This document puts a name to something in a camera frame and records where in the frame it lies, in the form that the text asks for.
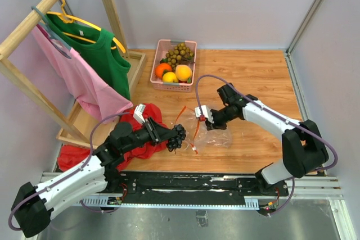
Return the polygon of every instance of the yellow hanger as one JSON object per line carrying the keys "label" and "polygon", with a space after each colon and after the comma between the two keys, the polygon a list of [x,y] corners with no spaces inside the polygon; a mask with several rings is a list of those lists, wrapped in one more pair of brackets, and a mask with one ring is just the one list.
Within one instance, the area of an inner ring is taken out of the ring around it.
{"label": "yellow hanger", "polygon": [[[79,22],[82,22],[83,24],[86,24],[92,28],[95,28],[96,30],[98,31],[101,31],[101,28],[99,28],[97,25],[94,25],[88,21],[85,21],[83,19],[80,19],[80,18],[77,18],[75,16],[72,16],[72,15],[68,15],[66,14],[65,12],[65,9],[64,9],[64,6],[65,6],[65,0],[61,0],[62,1],[62,4],[60,6],[61,8],[61,11],[62,13],[60,12],[55,12],[55,11],[49,11],[47,12],[48,14],[54,14],[54,15],[57,15],[64,23],[68,24],[68,23],[73,23],[74,21],[79,21]],[[90,39],[87,39],[87,38],[84,38],[84,37],[81,37],[81,36],[77,36],[77,35],[74,35],[74,34],[70,34],[70,33],[66,33],[66,32],[63,32],[65,35],[69,36],[69,37],[73,37],[73,38],[77,38],[77,39],[81,39],[81,40],[84,40],[86,42],[90,42],[90,43],[95,43],[95,41],[93,40],[90,40]],[[120,50],[123,52],[123,53],[126,53],[126,50],[124,48],[124,46],[118,41],[118,39],[116,39],[115,37],[112,39],[115,44],[120,48]]]}

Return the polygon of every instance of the wooden clothes rack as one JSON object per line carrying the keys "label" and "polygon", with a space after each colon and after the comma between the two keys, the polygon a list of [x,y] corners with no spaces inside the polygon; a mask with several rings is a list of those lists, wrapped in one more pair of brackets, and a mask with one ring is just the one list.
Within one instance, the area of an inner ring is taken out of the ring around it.
{"label": "wooden clothes rack", "polygon": [[[57,1],[58,0],[41,0],[37,5],[37,8],[43,14],[46,14]],[[126,53],[120,51],[120,54],[131,64],[128,80],[130,92],[133,93],[145,66],[145,54],[128,51],[114,0],[102,1],[109,18],[112,32],[125,47]],[[87,114],[77,102],[70,115],[68,117],[64,116],[47,99],[47,97],[45,97],[44,94],[41,93],[40,90],[8,60],[8,57],[41,19],[41,16],[36,11],[31,11],[15,30],[0,44],[0,71],[8,80],[16,85],[61,126],[61,130],[57,136],[59,140],[65,143],[89,147],[89,131],[92,130],[98,121]],[[115,123],[110,123],[99,127],[94,143],[97,144],[104,141],[111,129],[114,128],[114,125]]]}

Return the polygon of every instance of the teal hanger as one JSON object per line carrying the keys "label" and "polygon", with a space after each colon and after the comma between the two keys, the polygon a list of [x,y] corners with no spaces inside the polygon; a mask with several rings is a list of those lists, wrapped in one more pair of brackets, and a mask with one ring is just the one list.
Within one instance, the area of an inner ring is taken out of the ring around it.
{"label": "teal hanger", "polygon": [[71,56],[69,56],[66,52],[64,52],[62,50],[62,47],[64,46],[68,51],[70,51],[71,47],[62,40],[62,38],[60,38],[54,31],[51,30],[50,25],[49,25],[49,21],[48,19],[45,17],[45,15],[35,6],[31,7],[32,10],[36,11],[41,18],[43,19],[44,23],[39,22],[39,25],[46,30],[46,32],[48,33],[49,37],[49,41],[51,42],[51,44],[66,58],[71,59]]}

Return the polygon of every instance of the red wire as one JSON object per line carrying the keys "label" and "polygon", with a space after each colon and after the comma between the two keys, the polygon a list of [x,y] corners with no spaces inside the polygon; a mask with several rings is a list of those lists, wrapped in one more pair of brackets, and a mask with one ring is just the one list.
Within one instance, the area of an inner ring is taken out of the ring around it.
{"label": "red wire", "polygon": [[124,200],[125,196],[128,194],[128,186],[124,183],[121,183],[121,186],[124,189],[123,190],[123,198],[122,198],[122,200]]}
{"label": "red wire", "polygon": [[[175,124],[178,121],[179,117],[182,115],[183,112],[185,112],[185,109],[189,109],[193,112],[195,112],[193,109],[188,108],[186,106],[184,106],[184,108],[180,111],[180,113],[178,114],[178,116],[175,119]],[[193,135],[193,139],[192,139],[192,143],[188,142],[192,147],[194,147],[194,141],[195,141],[195,137],[197,136],[197,133],[199,132],[199,127],[200,127],[200,121],[197,121],[197,125],[196,125],[196,130],[195,130],[195,134]]]}
{"label": "red wire", "polygon": [[276,200],[274,200],[274,201],[272,201],[272,202],[270,202],[270,203],[276,203],[276,202],[279,200],[279,198],[280,198],[280,191],[279,191],[279,189],[278,189],[278,188],[275,188],[275,191],[276,191],[276,193],[277,193],[277,198],[276,198]]}

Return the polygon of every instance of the green shirt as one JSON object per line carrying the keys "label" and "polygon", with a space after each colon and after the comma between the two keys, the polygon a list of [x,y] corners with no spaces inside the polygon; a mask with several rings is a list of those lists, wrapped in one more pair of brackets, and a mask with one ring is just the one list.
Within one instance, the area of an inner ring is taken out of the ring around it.
{"label": "green shirt", "polygon": [[[111,49],[116,46],[113,42],[113,33],[106,29],[98,31],[80,24],[66,24],[57,15],[48,14],[46,17],[51,30],[73,47],[109,86],[130,100],[127,75],[130,63],[122,58],[118,49]],[[84,37],[95,43],[72,38],[62,32]]]}

